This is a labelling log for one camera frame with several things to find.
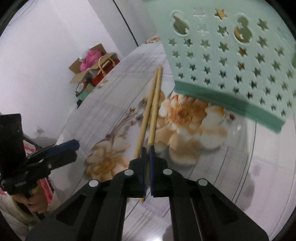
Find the star-shaped hole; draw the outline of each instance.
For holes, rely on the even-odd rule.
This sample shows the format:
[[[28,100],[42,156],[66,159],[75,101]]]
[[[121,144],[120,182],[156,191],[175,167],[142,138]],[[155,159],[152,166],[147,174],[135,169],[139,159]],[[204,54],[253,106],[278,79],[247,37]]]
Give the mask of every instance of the star-shaped hole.
[[[209,85],[211,83],[210,79],[205,78],[205,83]]]
[[[195,64],[190,64],[190,67],[189,67],[192,71],[196,70],[196,67],[195,67]]]
[[[253,94],[248,92],[247,97],[248,97],[248,99],[253,99]]]
[[[220,89],[225,89],[225,84],[224,83],[220,83],[220,84],[218,84],[218,86],[220,87]]]
[[[290,100],[287,102],[287,107],[292,108],[292,102]]]
[[[172,46],[175,46],[175,44],[176,44],[175,39],[169,39],[168,44],[172,45]]]
[[[239,70],[244,69],[244,63],[237,62],[237,66],[238,66]]]
[[[277,52],[277,54],[278,54],[279,57],[281,55],[284,56],[284,49],[282,47],[279,47],[278,49],[275,48],[274,50]]]
[[[259,63],[261,63],[261,62],[265,62],[265,60],[264,60],[264,55],[261,55],[261,54],[259,54],[259,53],[257,53],[258,55],[257,55],[257,57],[255,57],[257,60],[258,60],[258,62]]]
[[[267,22],[266,22],[266,21],[262,21],[261,19],[259,19],[259,23],[257,23],[257,25],[258,25],[259,27],[261,27],[262,31],[264,31],[264,29],[269,29],[269,28],[267,27]]]
[[[278,62],[276,62],[276,61],[274,61],[274,63],[272,64],[272,66],[274,67],[274,70],[281,70],[280,69],[281,64],[278,63]]]
[[[186,44],[188,47],[190,47],[191,45],[193,45],[193,43],[191,42],[191,39],[184,39],[184,44]]]
[[[222,49],[223,52],[225,52],[226,50],[229,51],[229,48],[227,47],[227,43],[224,44],[224,43],[220,42],[219,49]]]
[[[243,49],[242,47],[239,48],[238,53],[241,55],[241,57],[243,57],[244,55],[247,56],[246,49]]]
[[[251,80],[250,86],[252,89],[257,88],[257,83]]]
[[[173,56],[175,56],[176,58],[178,58],[180,55],[179,55],[179,52],[178,51],[173,51]]]
[[[204,46],[204,48],[210,47],[209,40],[202,40],[201,45]]]
[[[273,76],[273,75],[270,75],[267,79],[269,80],[269,82],[270,82],[271,84],[276,82],[276,77]]]
[[[210,59],[210,55],[209,54],[204,54],[204,59],[206,62],[209,62],[211,59]]]
[[[265,104],[265,101],[264,101],[263,98],[261,98],[261,100],[260,100],[260,104],[261,104],[261,105]]]
[[[293,79],[293,73],[291,72],[291,70],[288,69],[288,72],[286,74],[288,76],[288,79]]]
[[[276,100],[277,100],[277,101],[281,101],[281,98],[282,98],[282,96],[278,93],[278,94],[276,95]]]
[[[216,10],[215,16],[219,17],[221,20],[223,18],[226,18],[227,17],[227,15],[224,12],[224,9],[219,10],[219,9],[216,8],[215,10]]]
[[[206,72],[207,74],[209,74],[211,72],[211,68],[205,66],[204,72]]]
[[[260,44],[261,48],[263,48],[263,46],[268,47],[268,45],[266,43],[266,39],[265,38],[261,38],[260,36],[259,36],[259,40],[257,41],[257,43]]]
[[[256,77],[257,77],[258,75],[261,76],[261,70],[260,70],[260,69],[255,68],[255,69],[253,70],[253,73],[255,74]]]
[[[264,92],[265,92],[266,95],[270,95],[270,89],[269,88],[265,87]]]
[[[285,82],[283,82],[281,87],[282,87],[283,90],[288,90],[288,85]]]
[[[239,94],[239,88],[233,87],[233,92],[234,92],[235,94]]]
[[[192,52],[187,52],[187,57],[189,57],[190,59],[193,59],[194,55]]]
[[[218,27],[219,27],[219,30],[217,32],[220,33],[223,37],[224,37],[224,34],[228,34],[226,27],[221,27],[221,26],[218,26]]]
[[[220,57],[219,62],[220,62],[223,66],[225,66],[225,64],[227,63],[227,58],[221,58],[221,57]]]
[[[242,77],[241,76],[236,75],[234,79],[235,79],[235,81],[237,83],[242,82]]]
[[[208,32],[208,29],[207,29],[207,25],[206,24],[200,24],[198,25],[197,27],[197,31],[198,32]]]
[[[182,68],[182,64],[181,63],[176,63],[176,67],[178,67],[180,69],[180,68]]]
[[[222,70],[220,70],[220,74],[219,74],[221,77],[222,77],[222,79],[224,78],[224,77],[227,77],[226,76],[226,71],[222,71]]]
[[[205,16],[205,15],[206,15],[206,14],[205,14],[203,8],[195,8],[195,9],[194,9],[193,16],[202,17],[202,16]]]

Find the plastic bag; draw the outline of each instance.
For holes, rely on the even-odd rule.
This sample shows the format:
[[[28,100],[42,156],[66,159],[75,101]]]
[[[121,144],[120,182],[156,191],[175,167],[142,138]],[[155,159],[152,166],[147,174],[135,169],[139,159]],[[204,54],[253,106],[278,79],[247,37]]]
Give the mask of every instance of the plastic bag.
[[[86,58],[80,65],[80,71],[86,71],[88,68],[92,67],[99,58],[102,57],[102,53],[98,50],[90,50],[87,53]]]

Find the table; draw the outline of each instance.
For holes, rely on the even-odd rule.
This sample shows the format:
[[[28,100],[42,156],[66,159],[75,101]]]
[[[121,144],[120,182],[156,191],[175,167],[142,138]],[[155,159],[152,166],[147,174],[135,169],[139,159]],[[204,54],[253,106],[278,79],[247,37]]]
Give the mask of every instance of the table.
[[[162,64],[162,91],[173,90],[170,66],[161,42],[141,45],[105,78],[107,82],[92,92],[72,113],[58,143],[80,142],[75,163],[54,170],[50,175],[57,196],[64,202],[85,185],[85,159],[94,144],[101,141],[124,119],[130,108],[148,96],[153,73]],[[140,123],[129,127],[124,155],[130,160]],[[182,166],[168,161],[169,167],[191,180],[206,178],[243,210],[272,240],[282,229],[296,206],[296,133],[291,116],[281,133],[235,114],[225,144],[214,151],[202,151],[195,165]],[[168,159],[167,152],[161,154]],[[173,240],[168,198],[154,199],[147,192],[141,204],[127,204],[123,240]]]

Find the chopsticks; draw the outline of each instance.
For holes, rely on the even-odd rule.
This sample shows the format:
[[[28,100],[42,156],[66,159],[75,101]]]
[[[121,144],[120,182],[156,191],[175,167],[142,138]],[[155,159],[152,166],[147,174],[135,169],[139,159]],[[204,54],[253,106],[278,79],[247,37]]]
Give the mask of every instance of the chopsticks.
[[[148,101],[147,101],[146,110],[145,110],[145,116],[142,120],[139,137],[138,137],[136,148],[133,155],[134,159],[139,158],[141,155],[141,150],[142,150],[143,142],[145,139],[147,124],[150,117],[151,107],[152,107],[152,117],[151,117],[147,147],[150,147],[151,145],[154,144],[162,72],[163,72],[163,67],[160,65],[155,72],[154,79],[150,87],[150,92],[149,92]]]
[[[157,115],[158,115],[158,102],[159,102],[162,74],[163,74],[163,67],[160,66],[158,68],[158,76],[157,76],[155,93],[154,93],[153,102],[152,102],[152,114],[151,114],[151,123],[150,123],[149,136],[148,136],[147,152],[149,152],[150,146],[154,145],[154,141],[155,141],[155,132],[156,132]]]

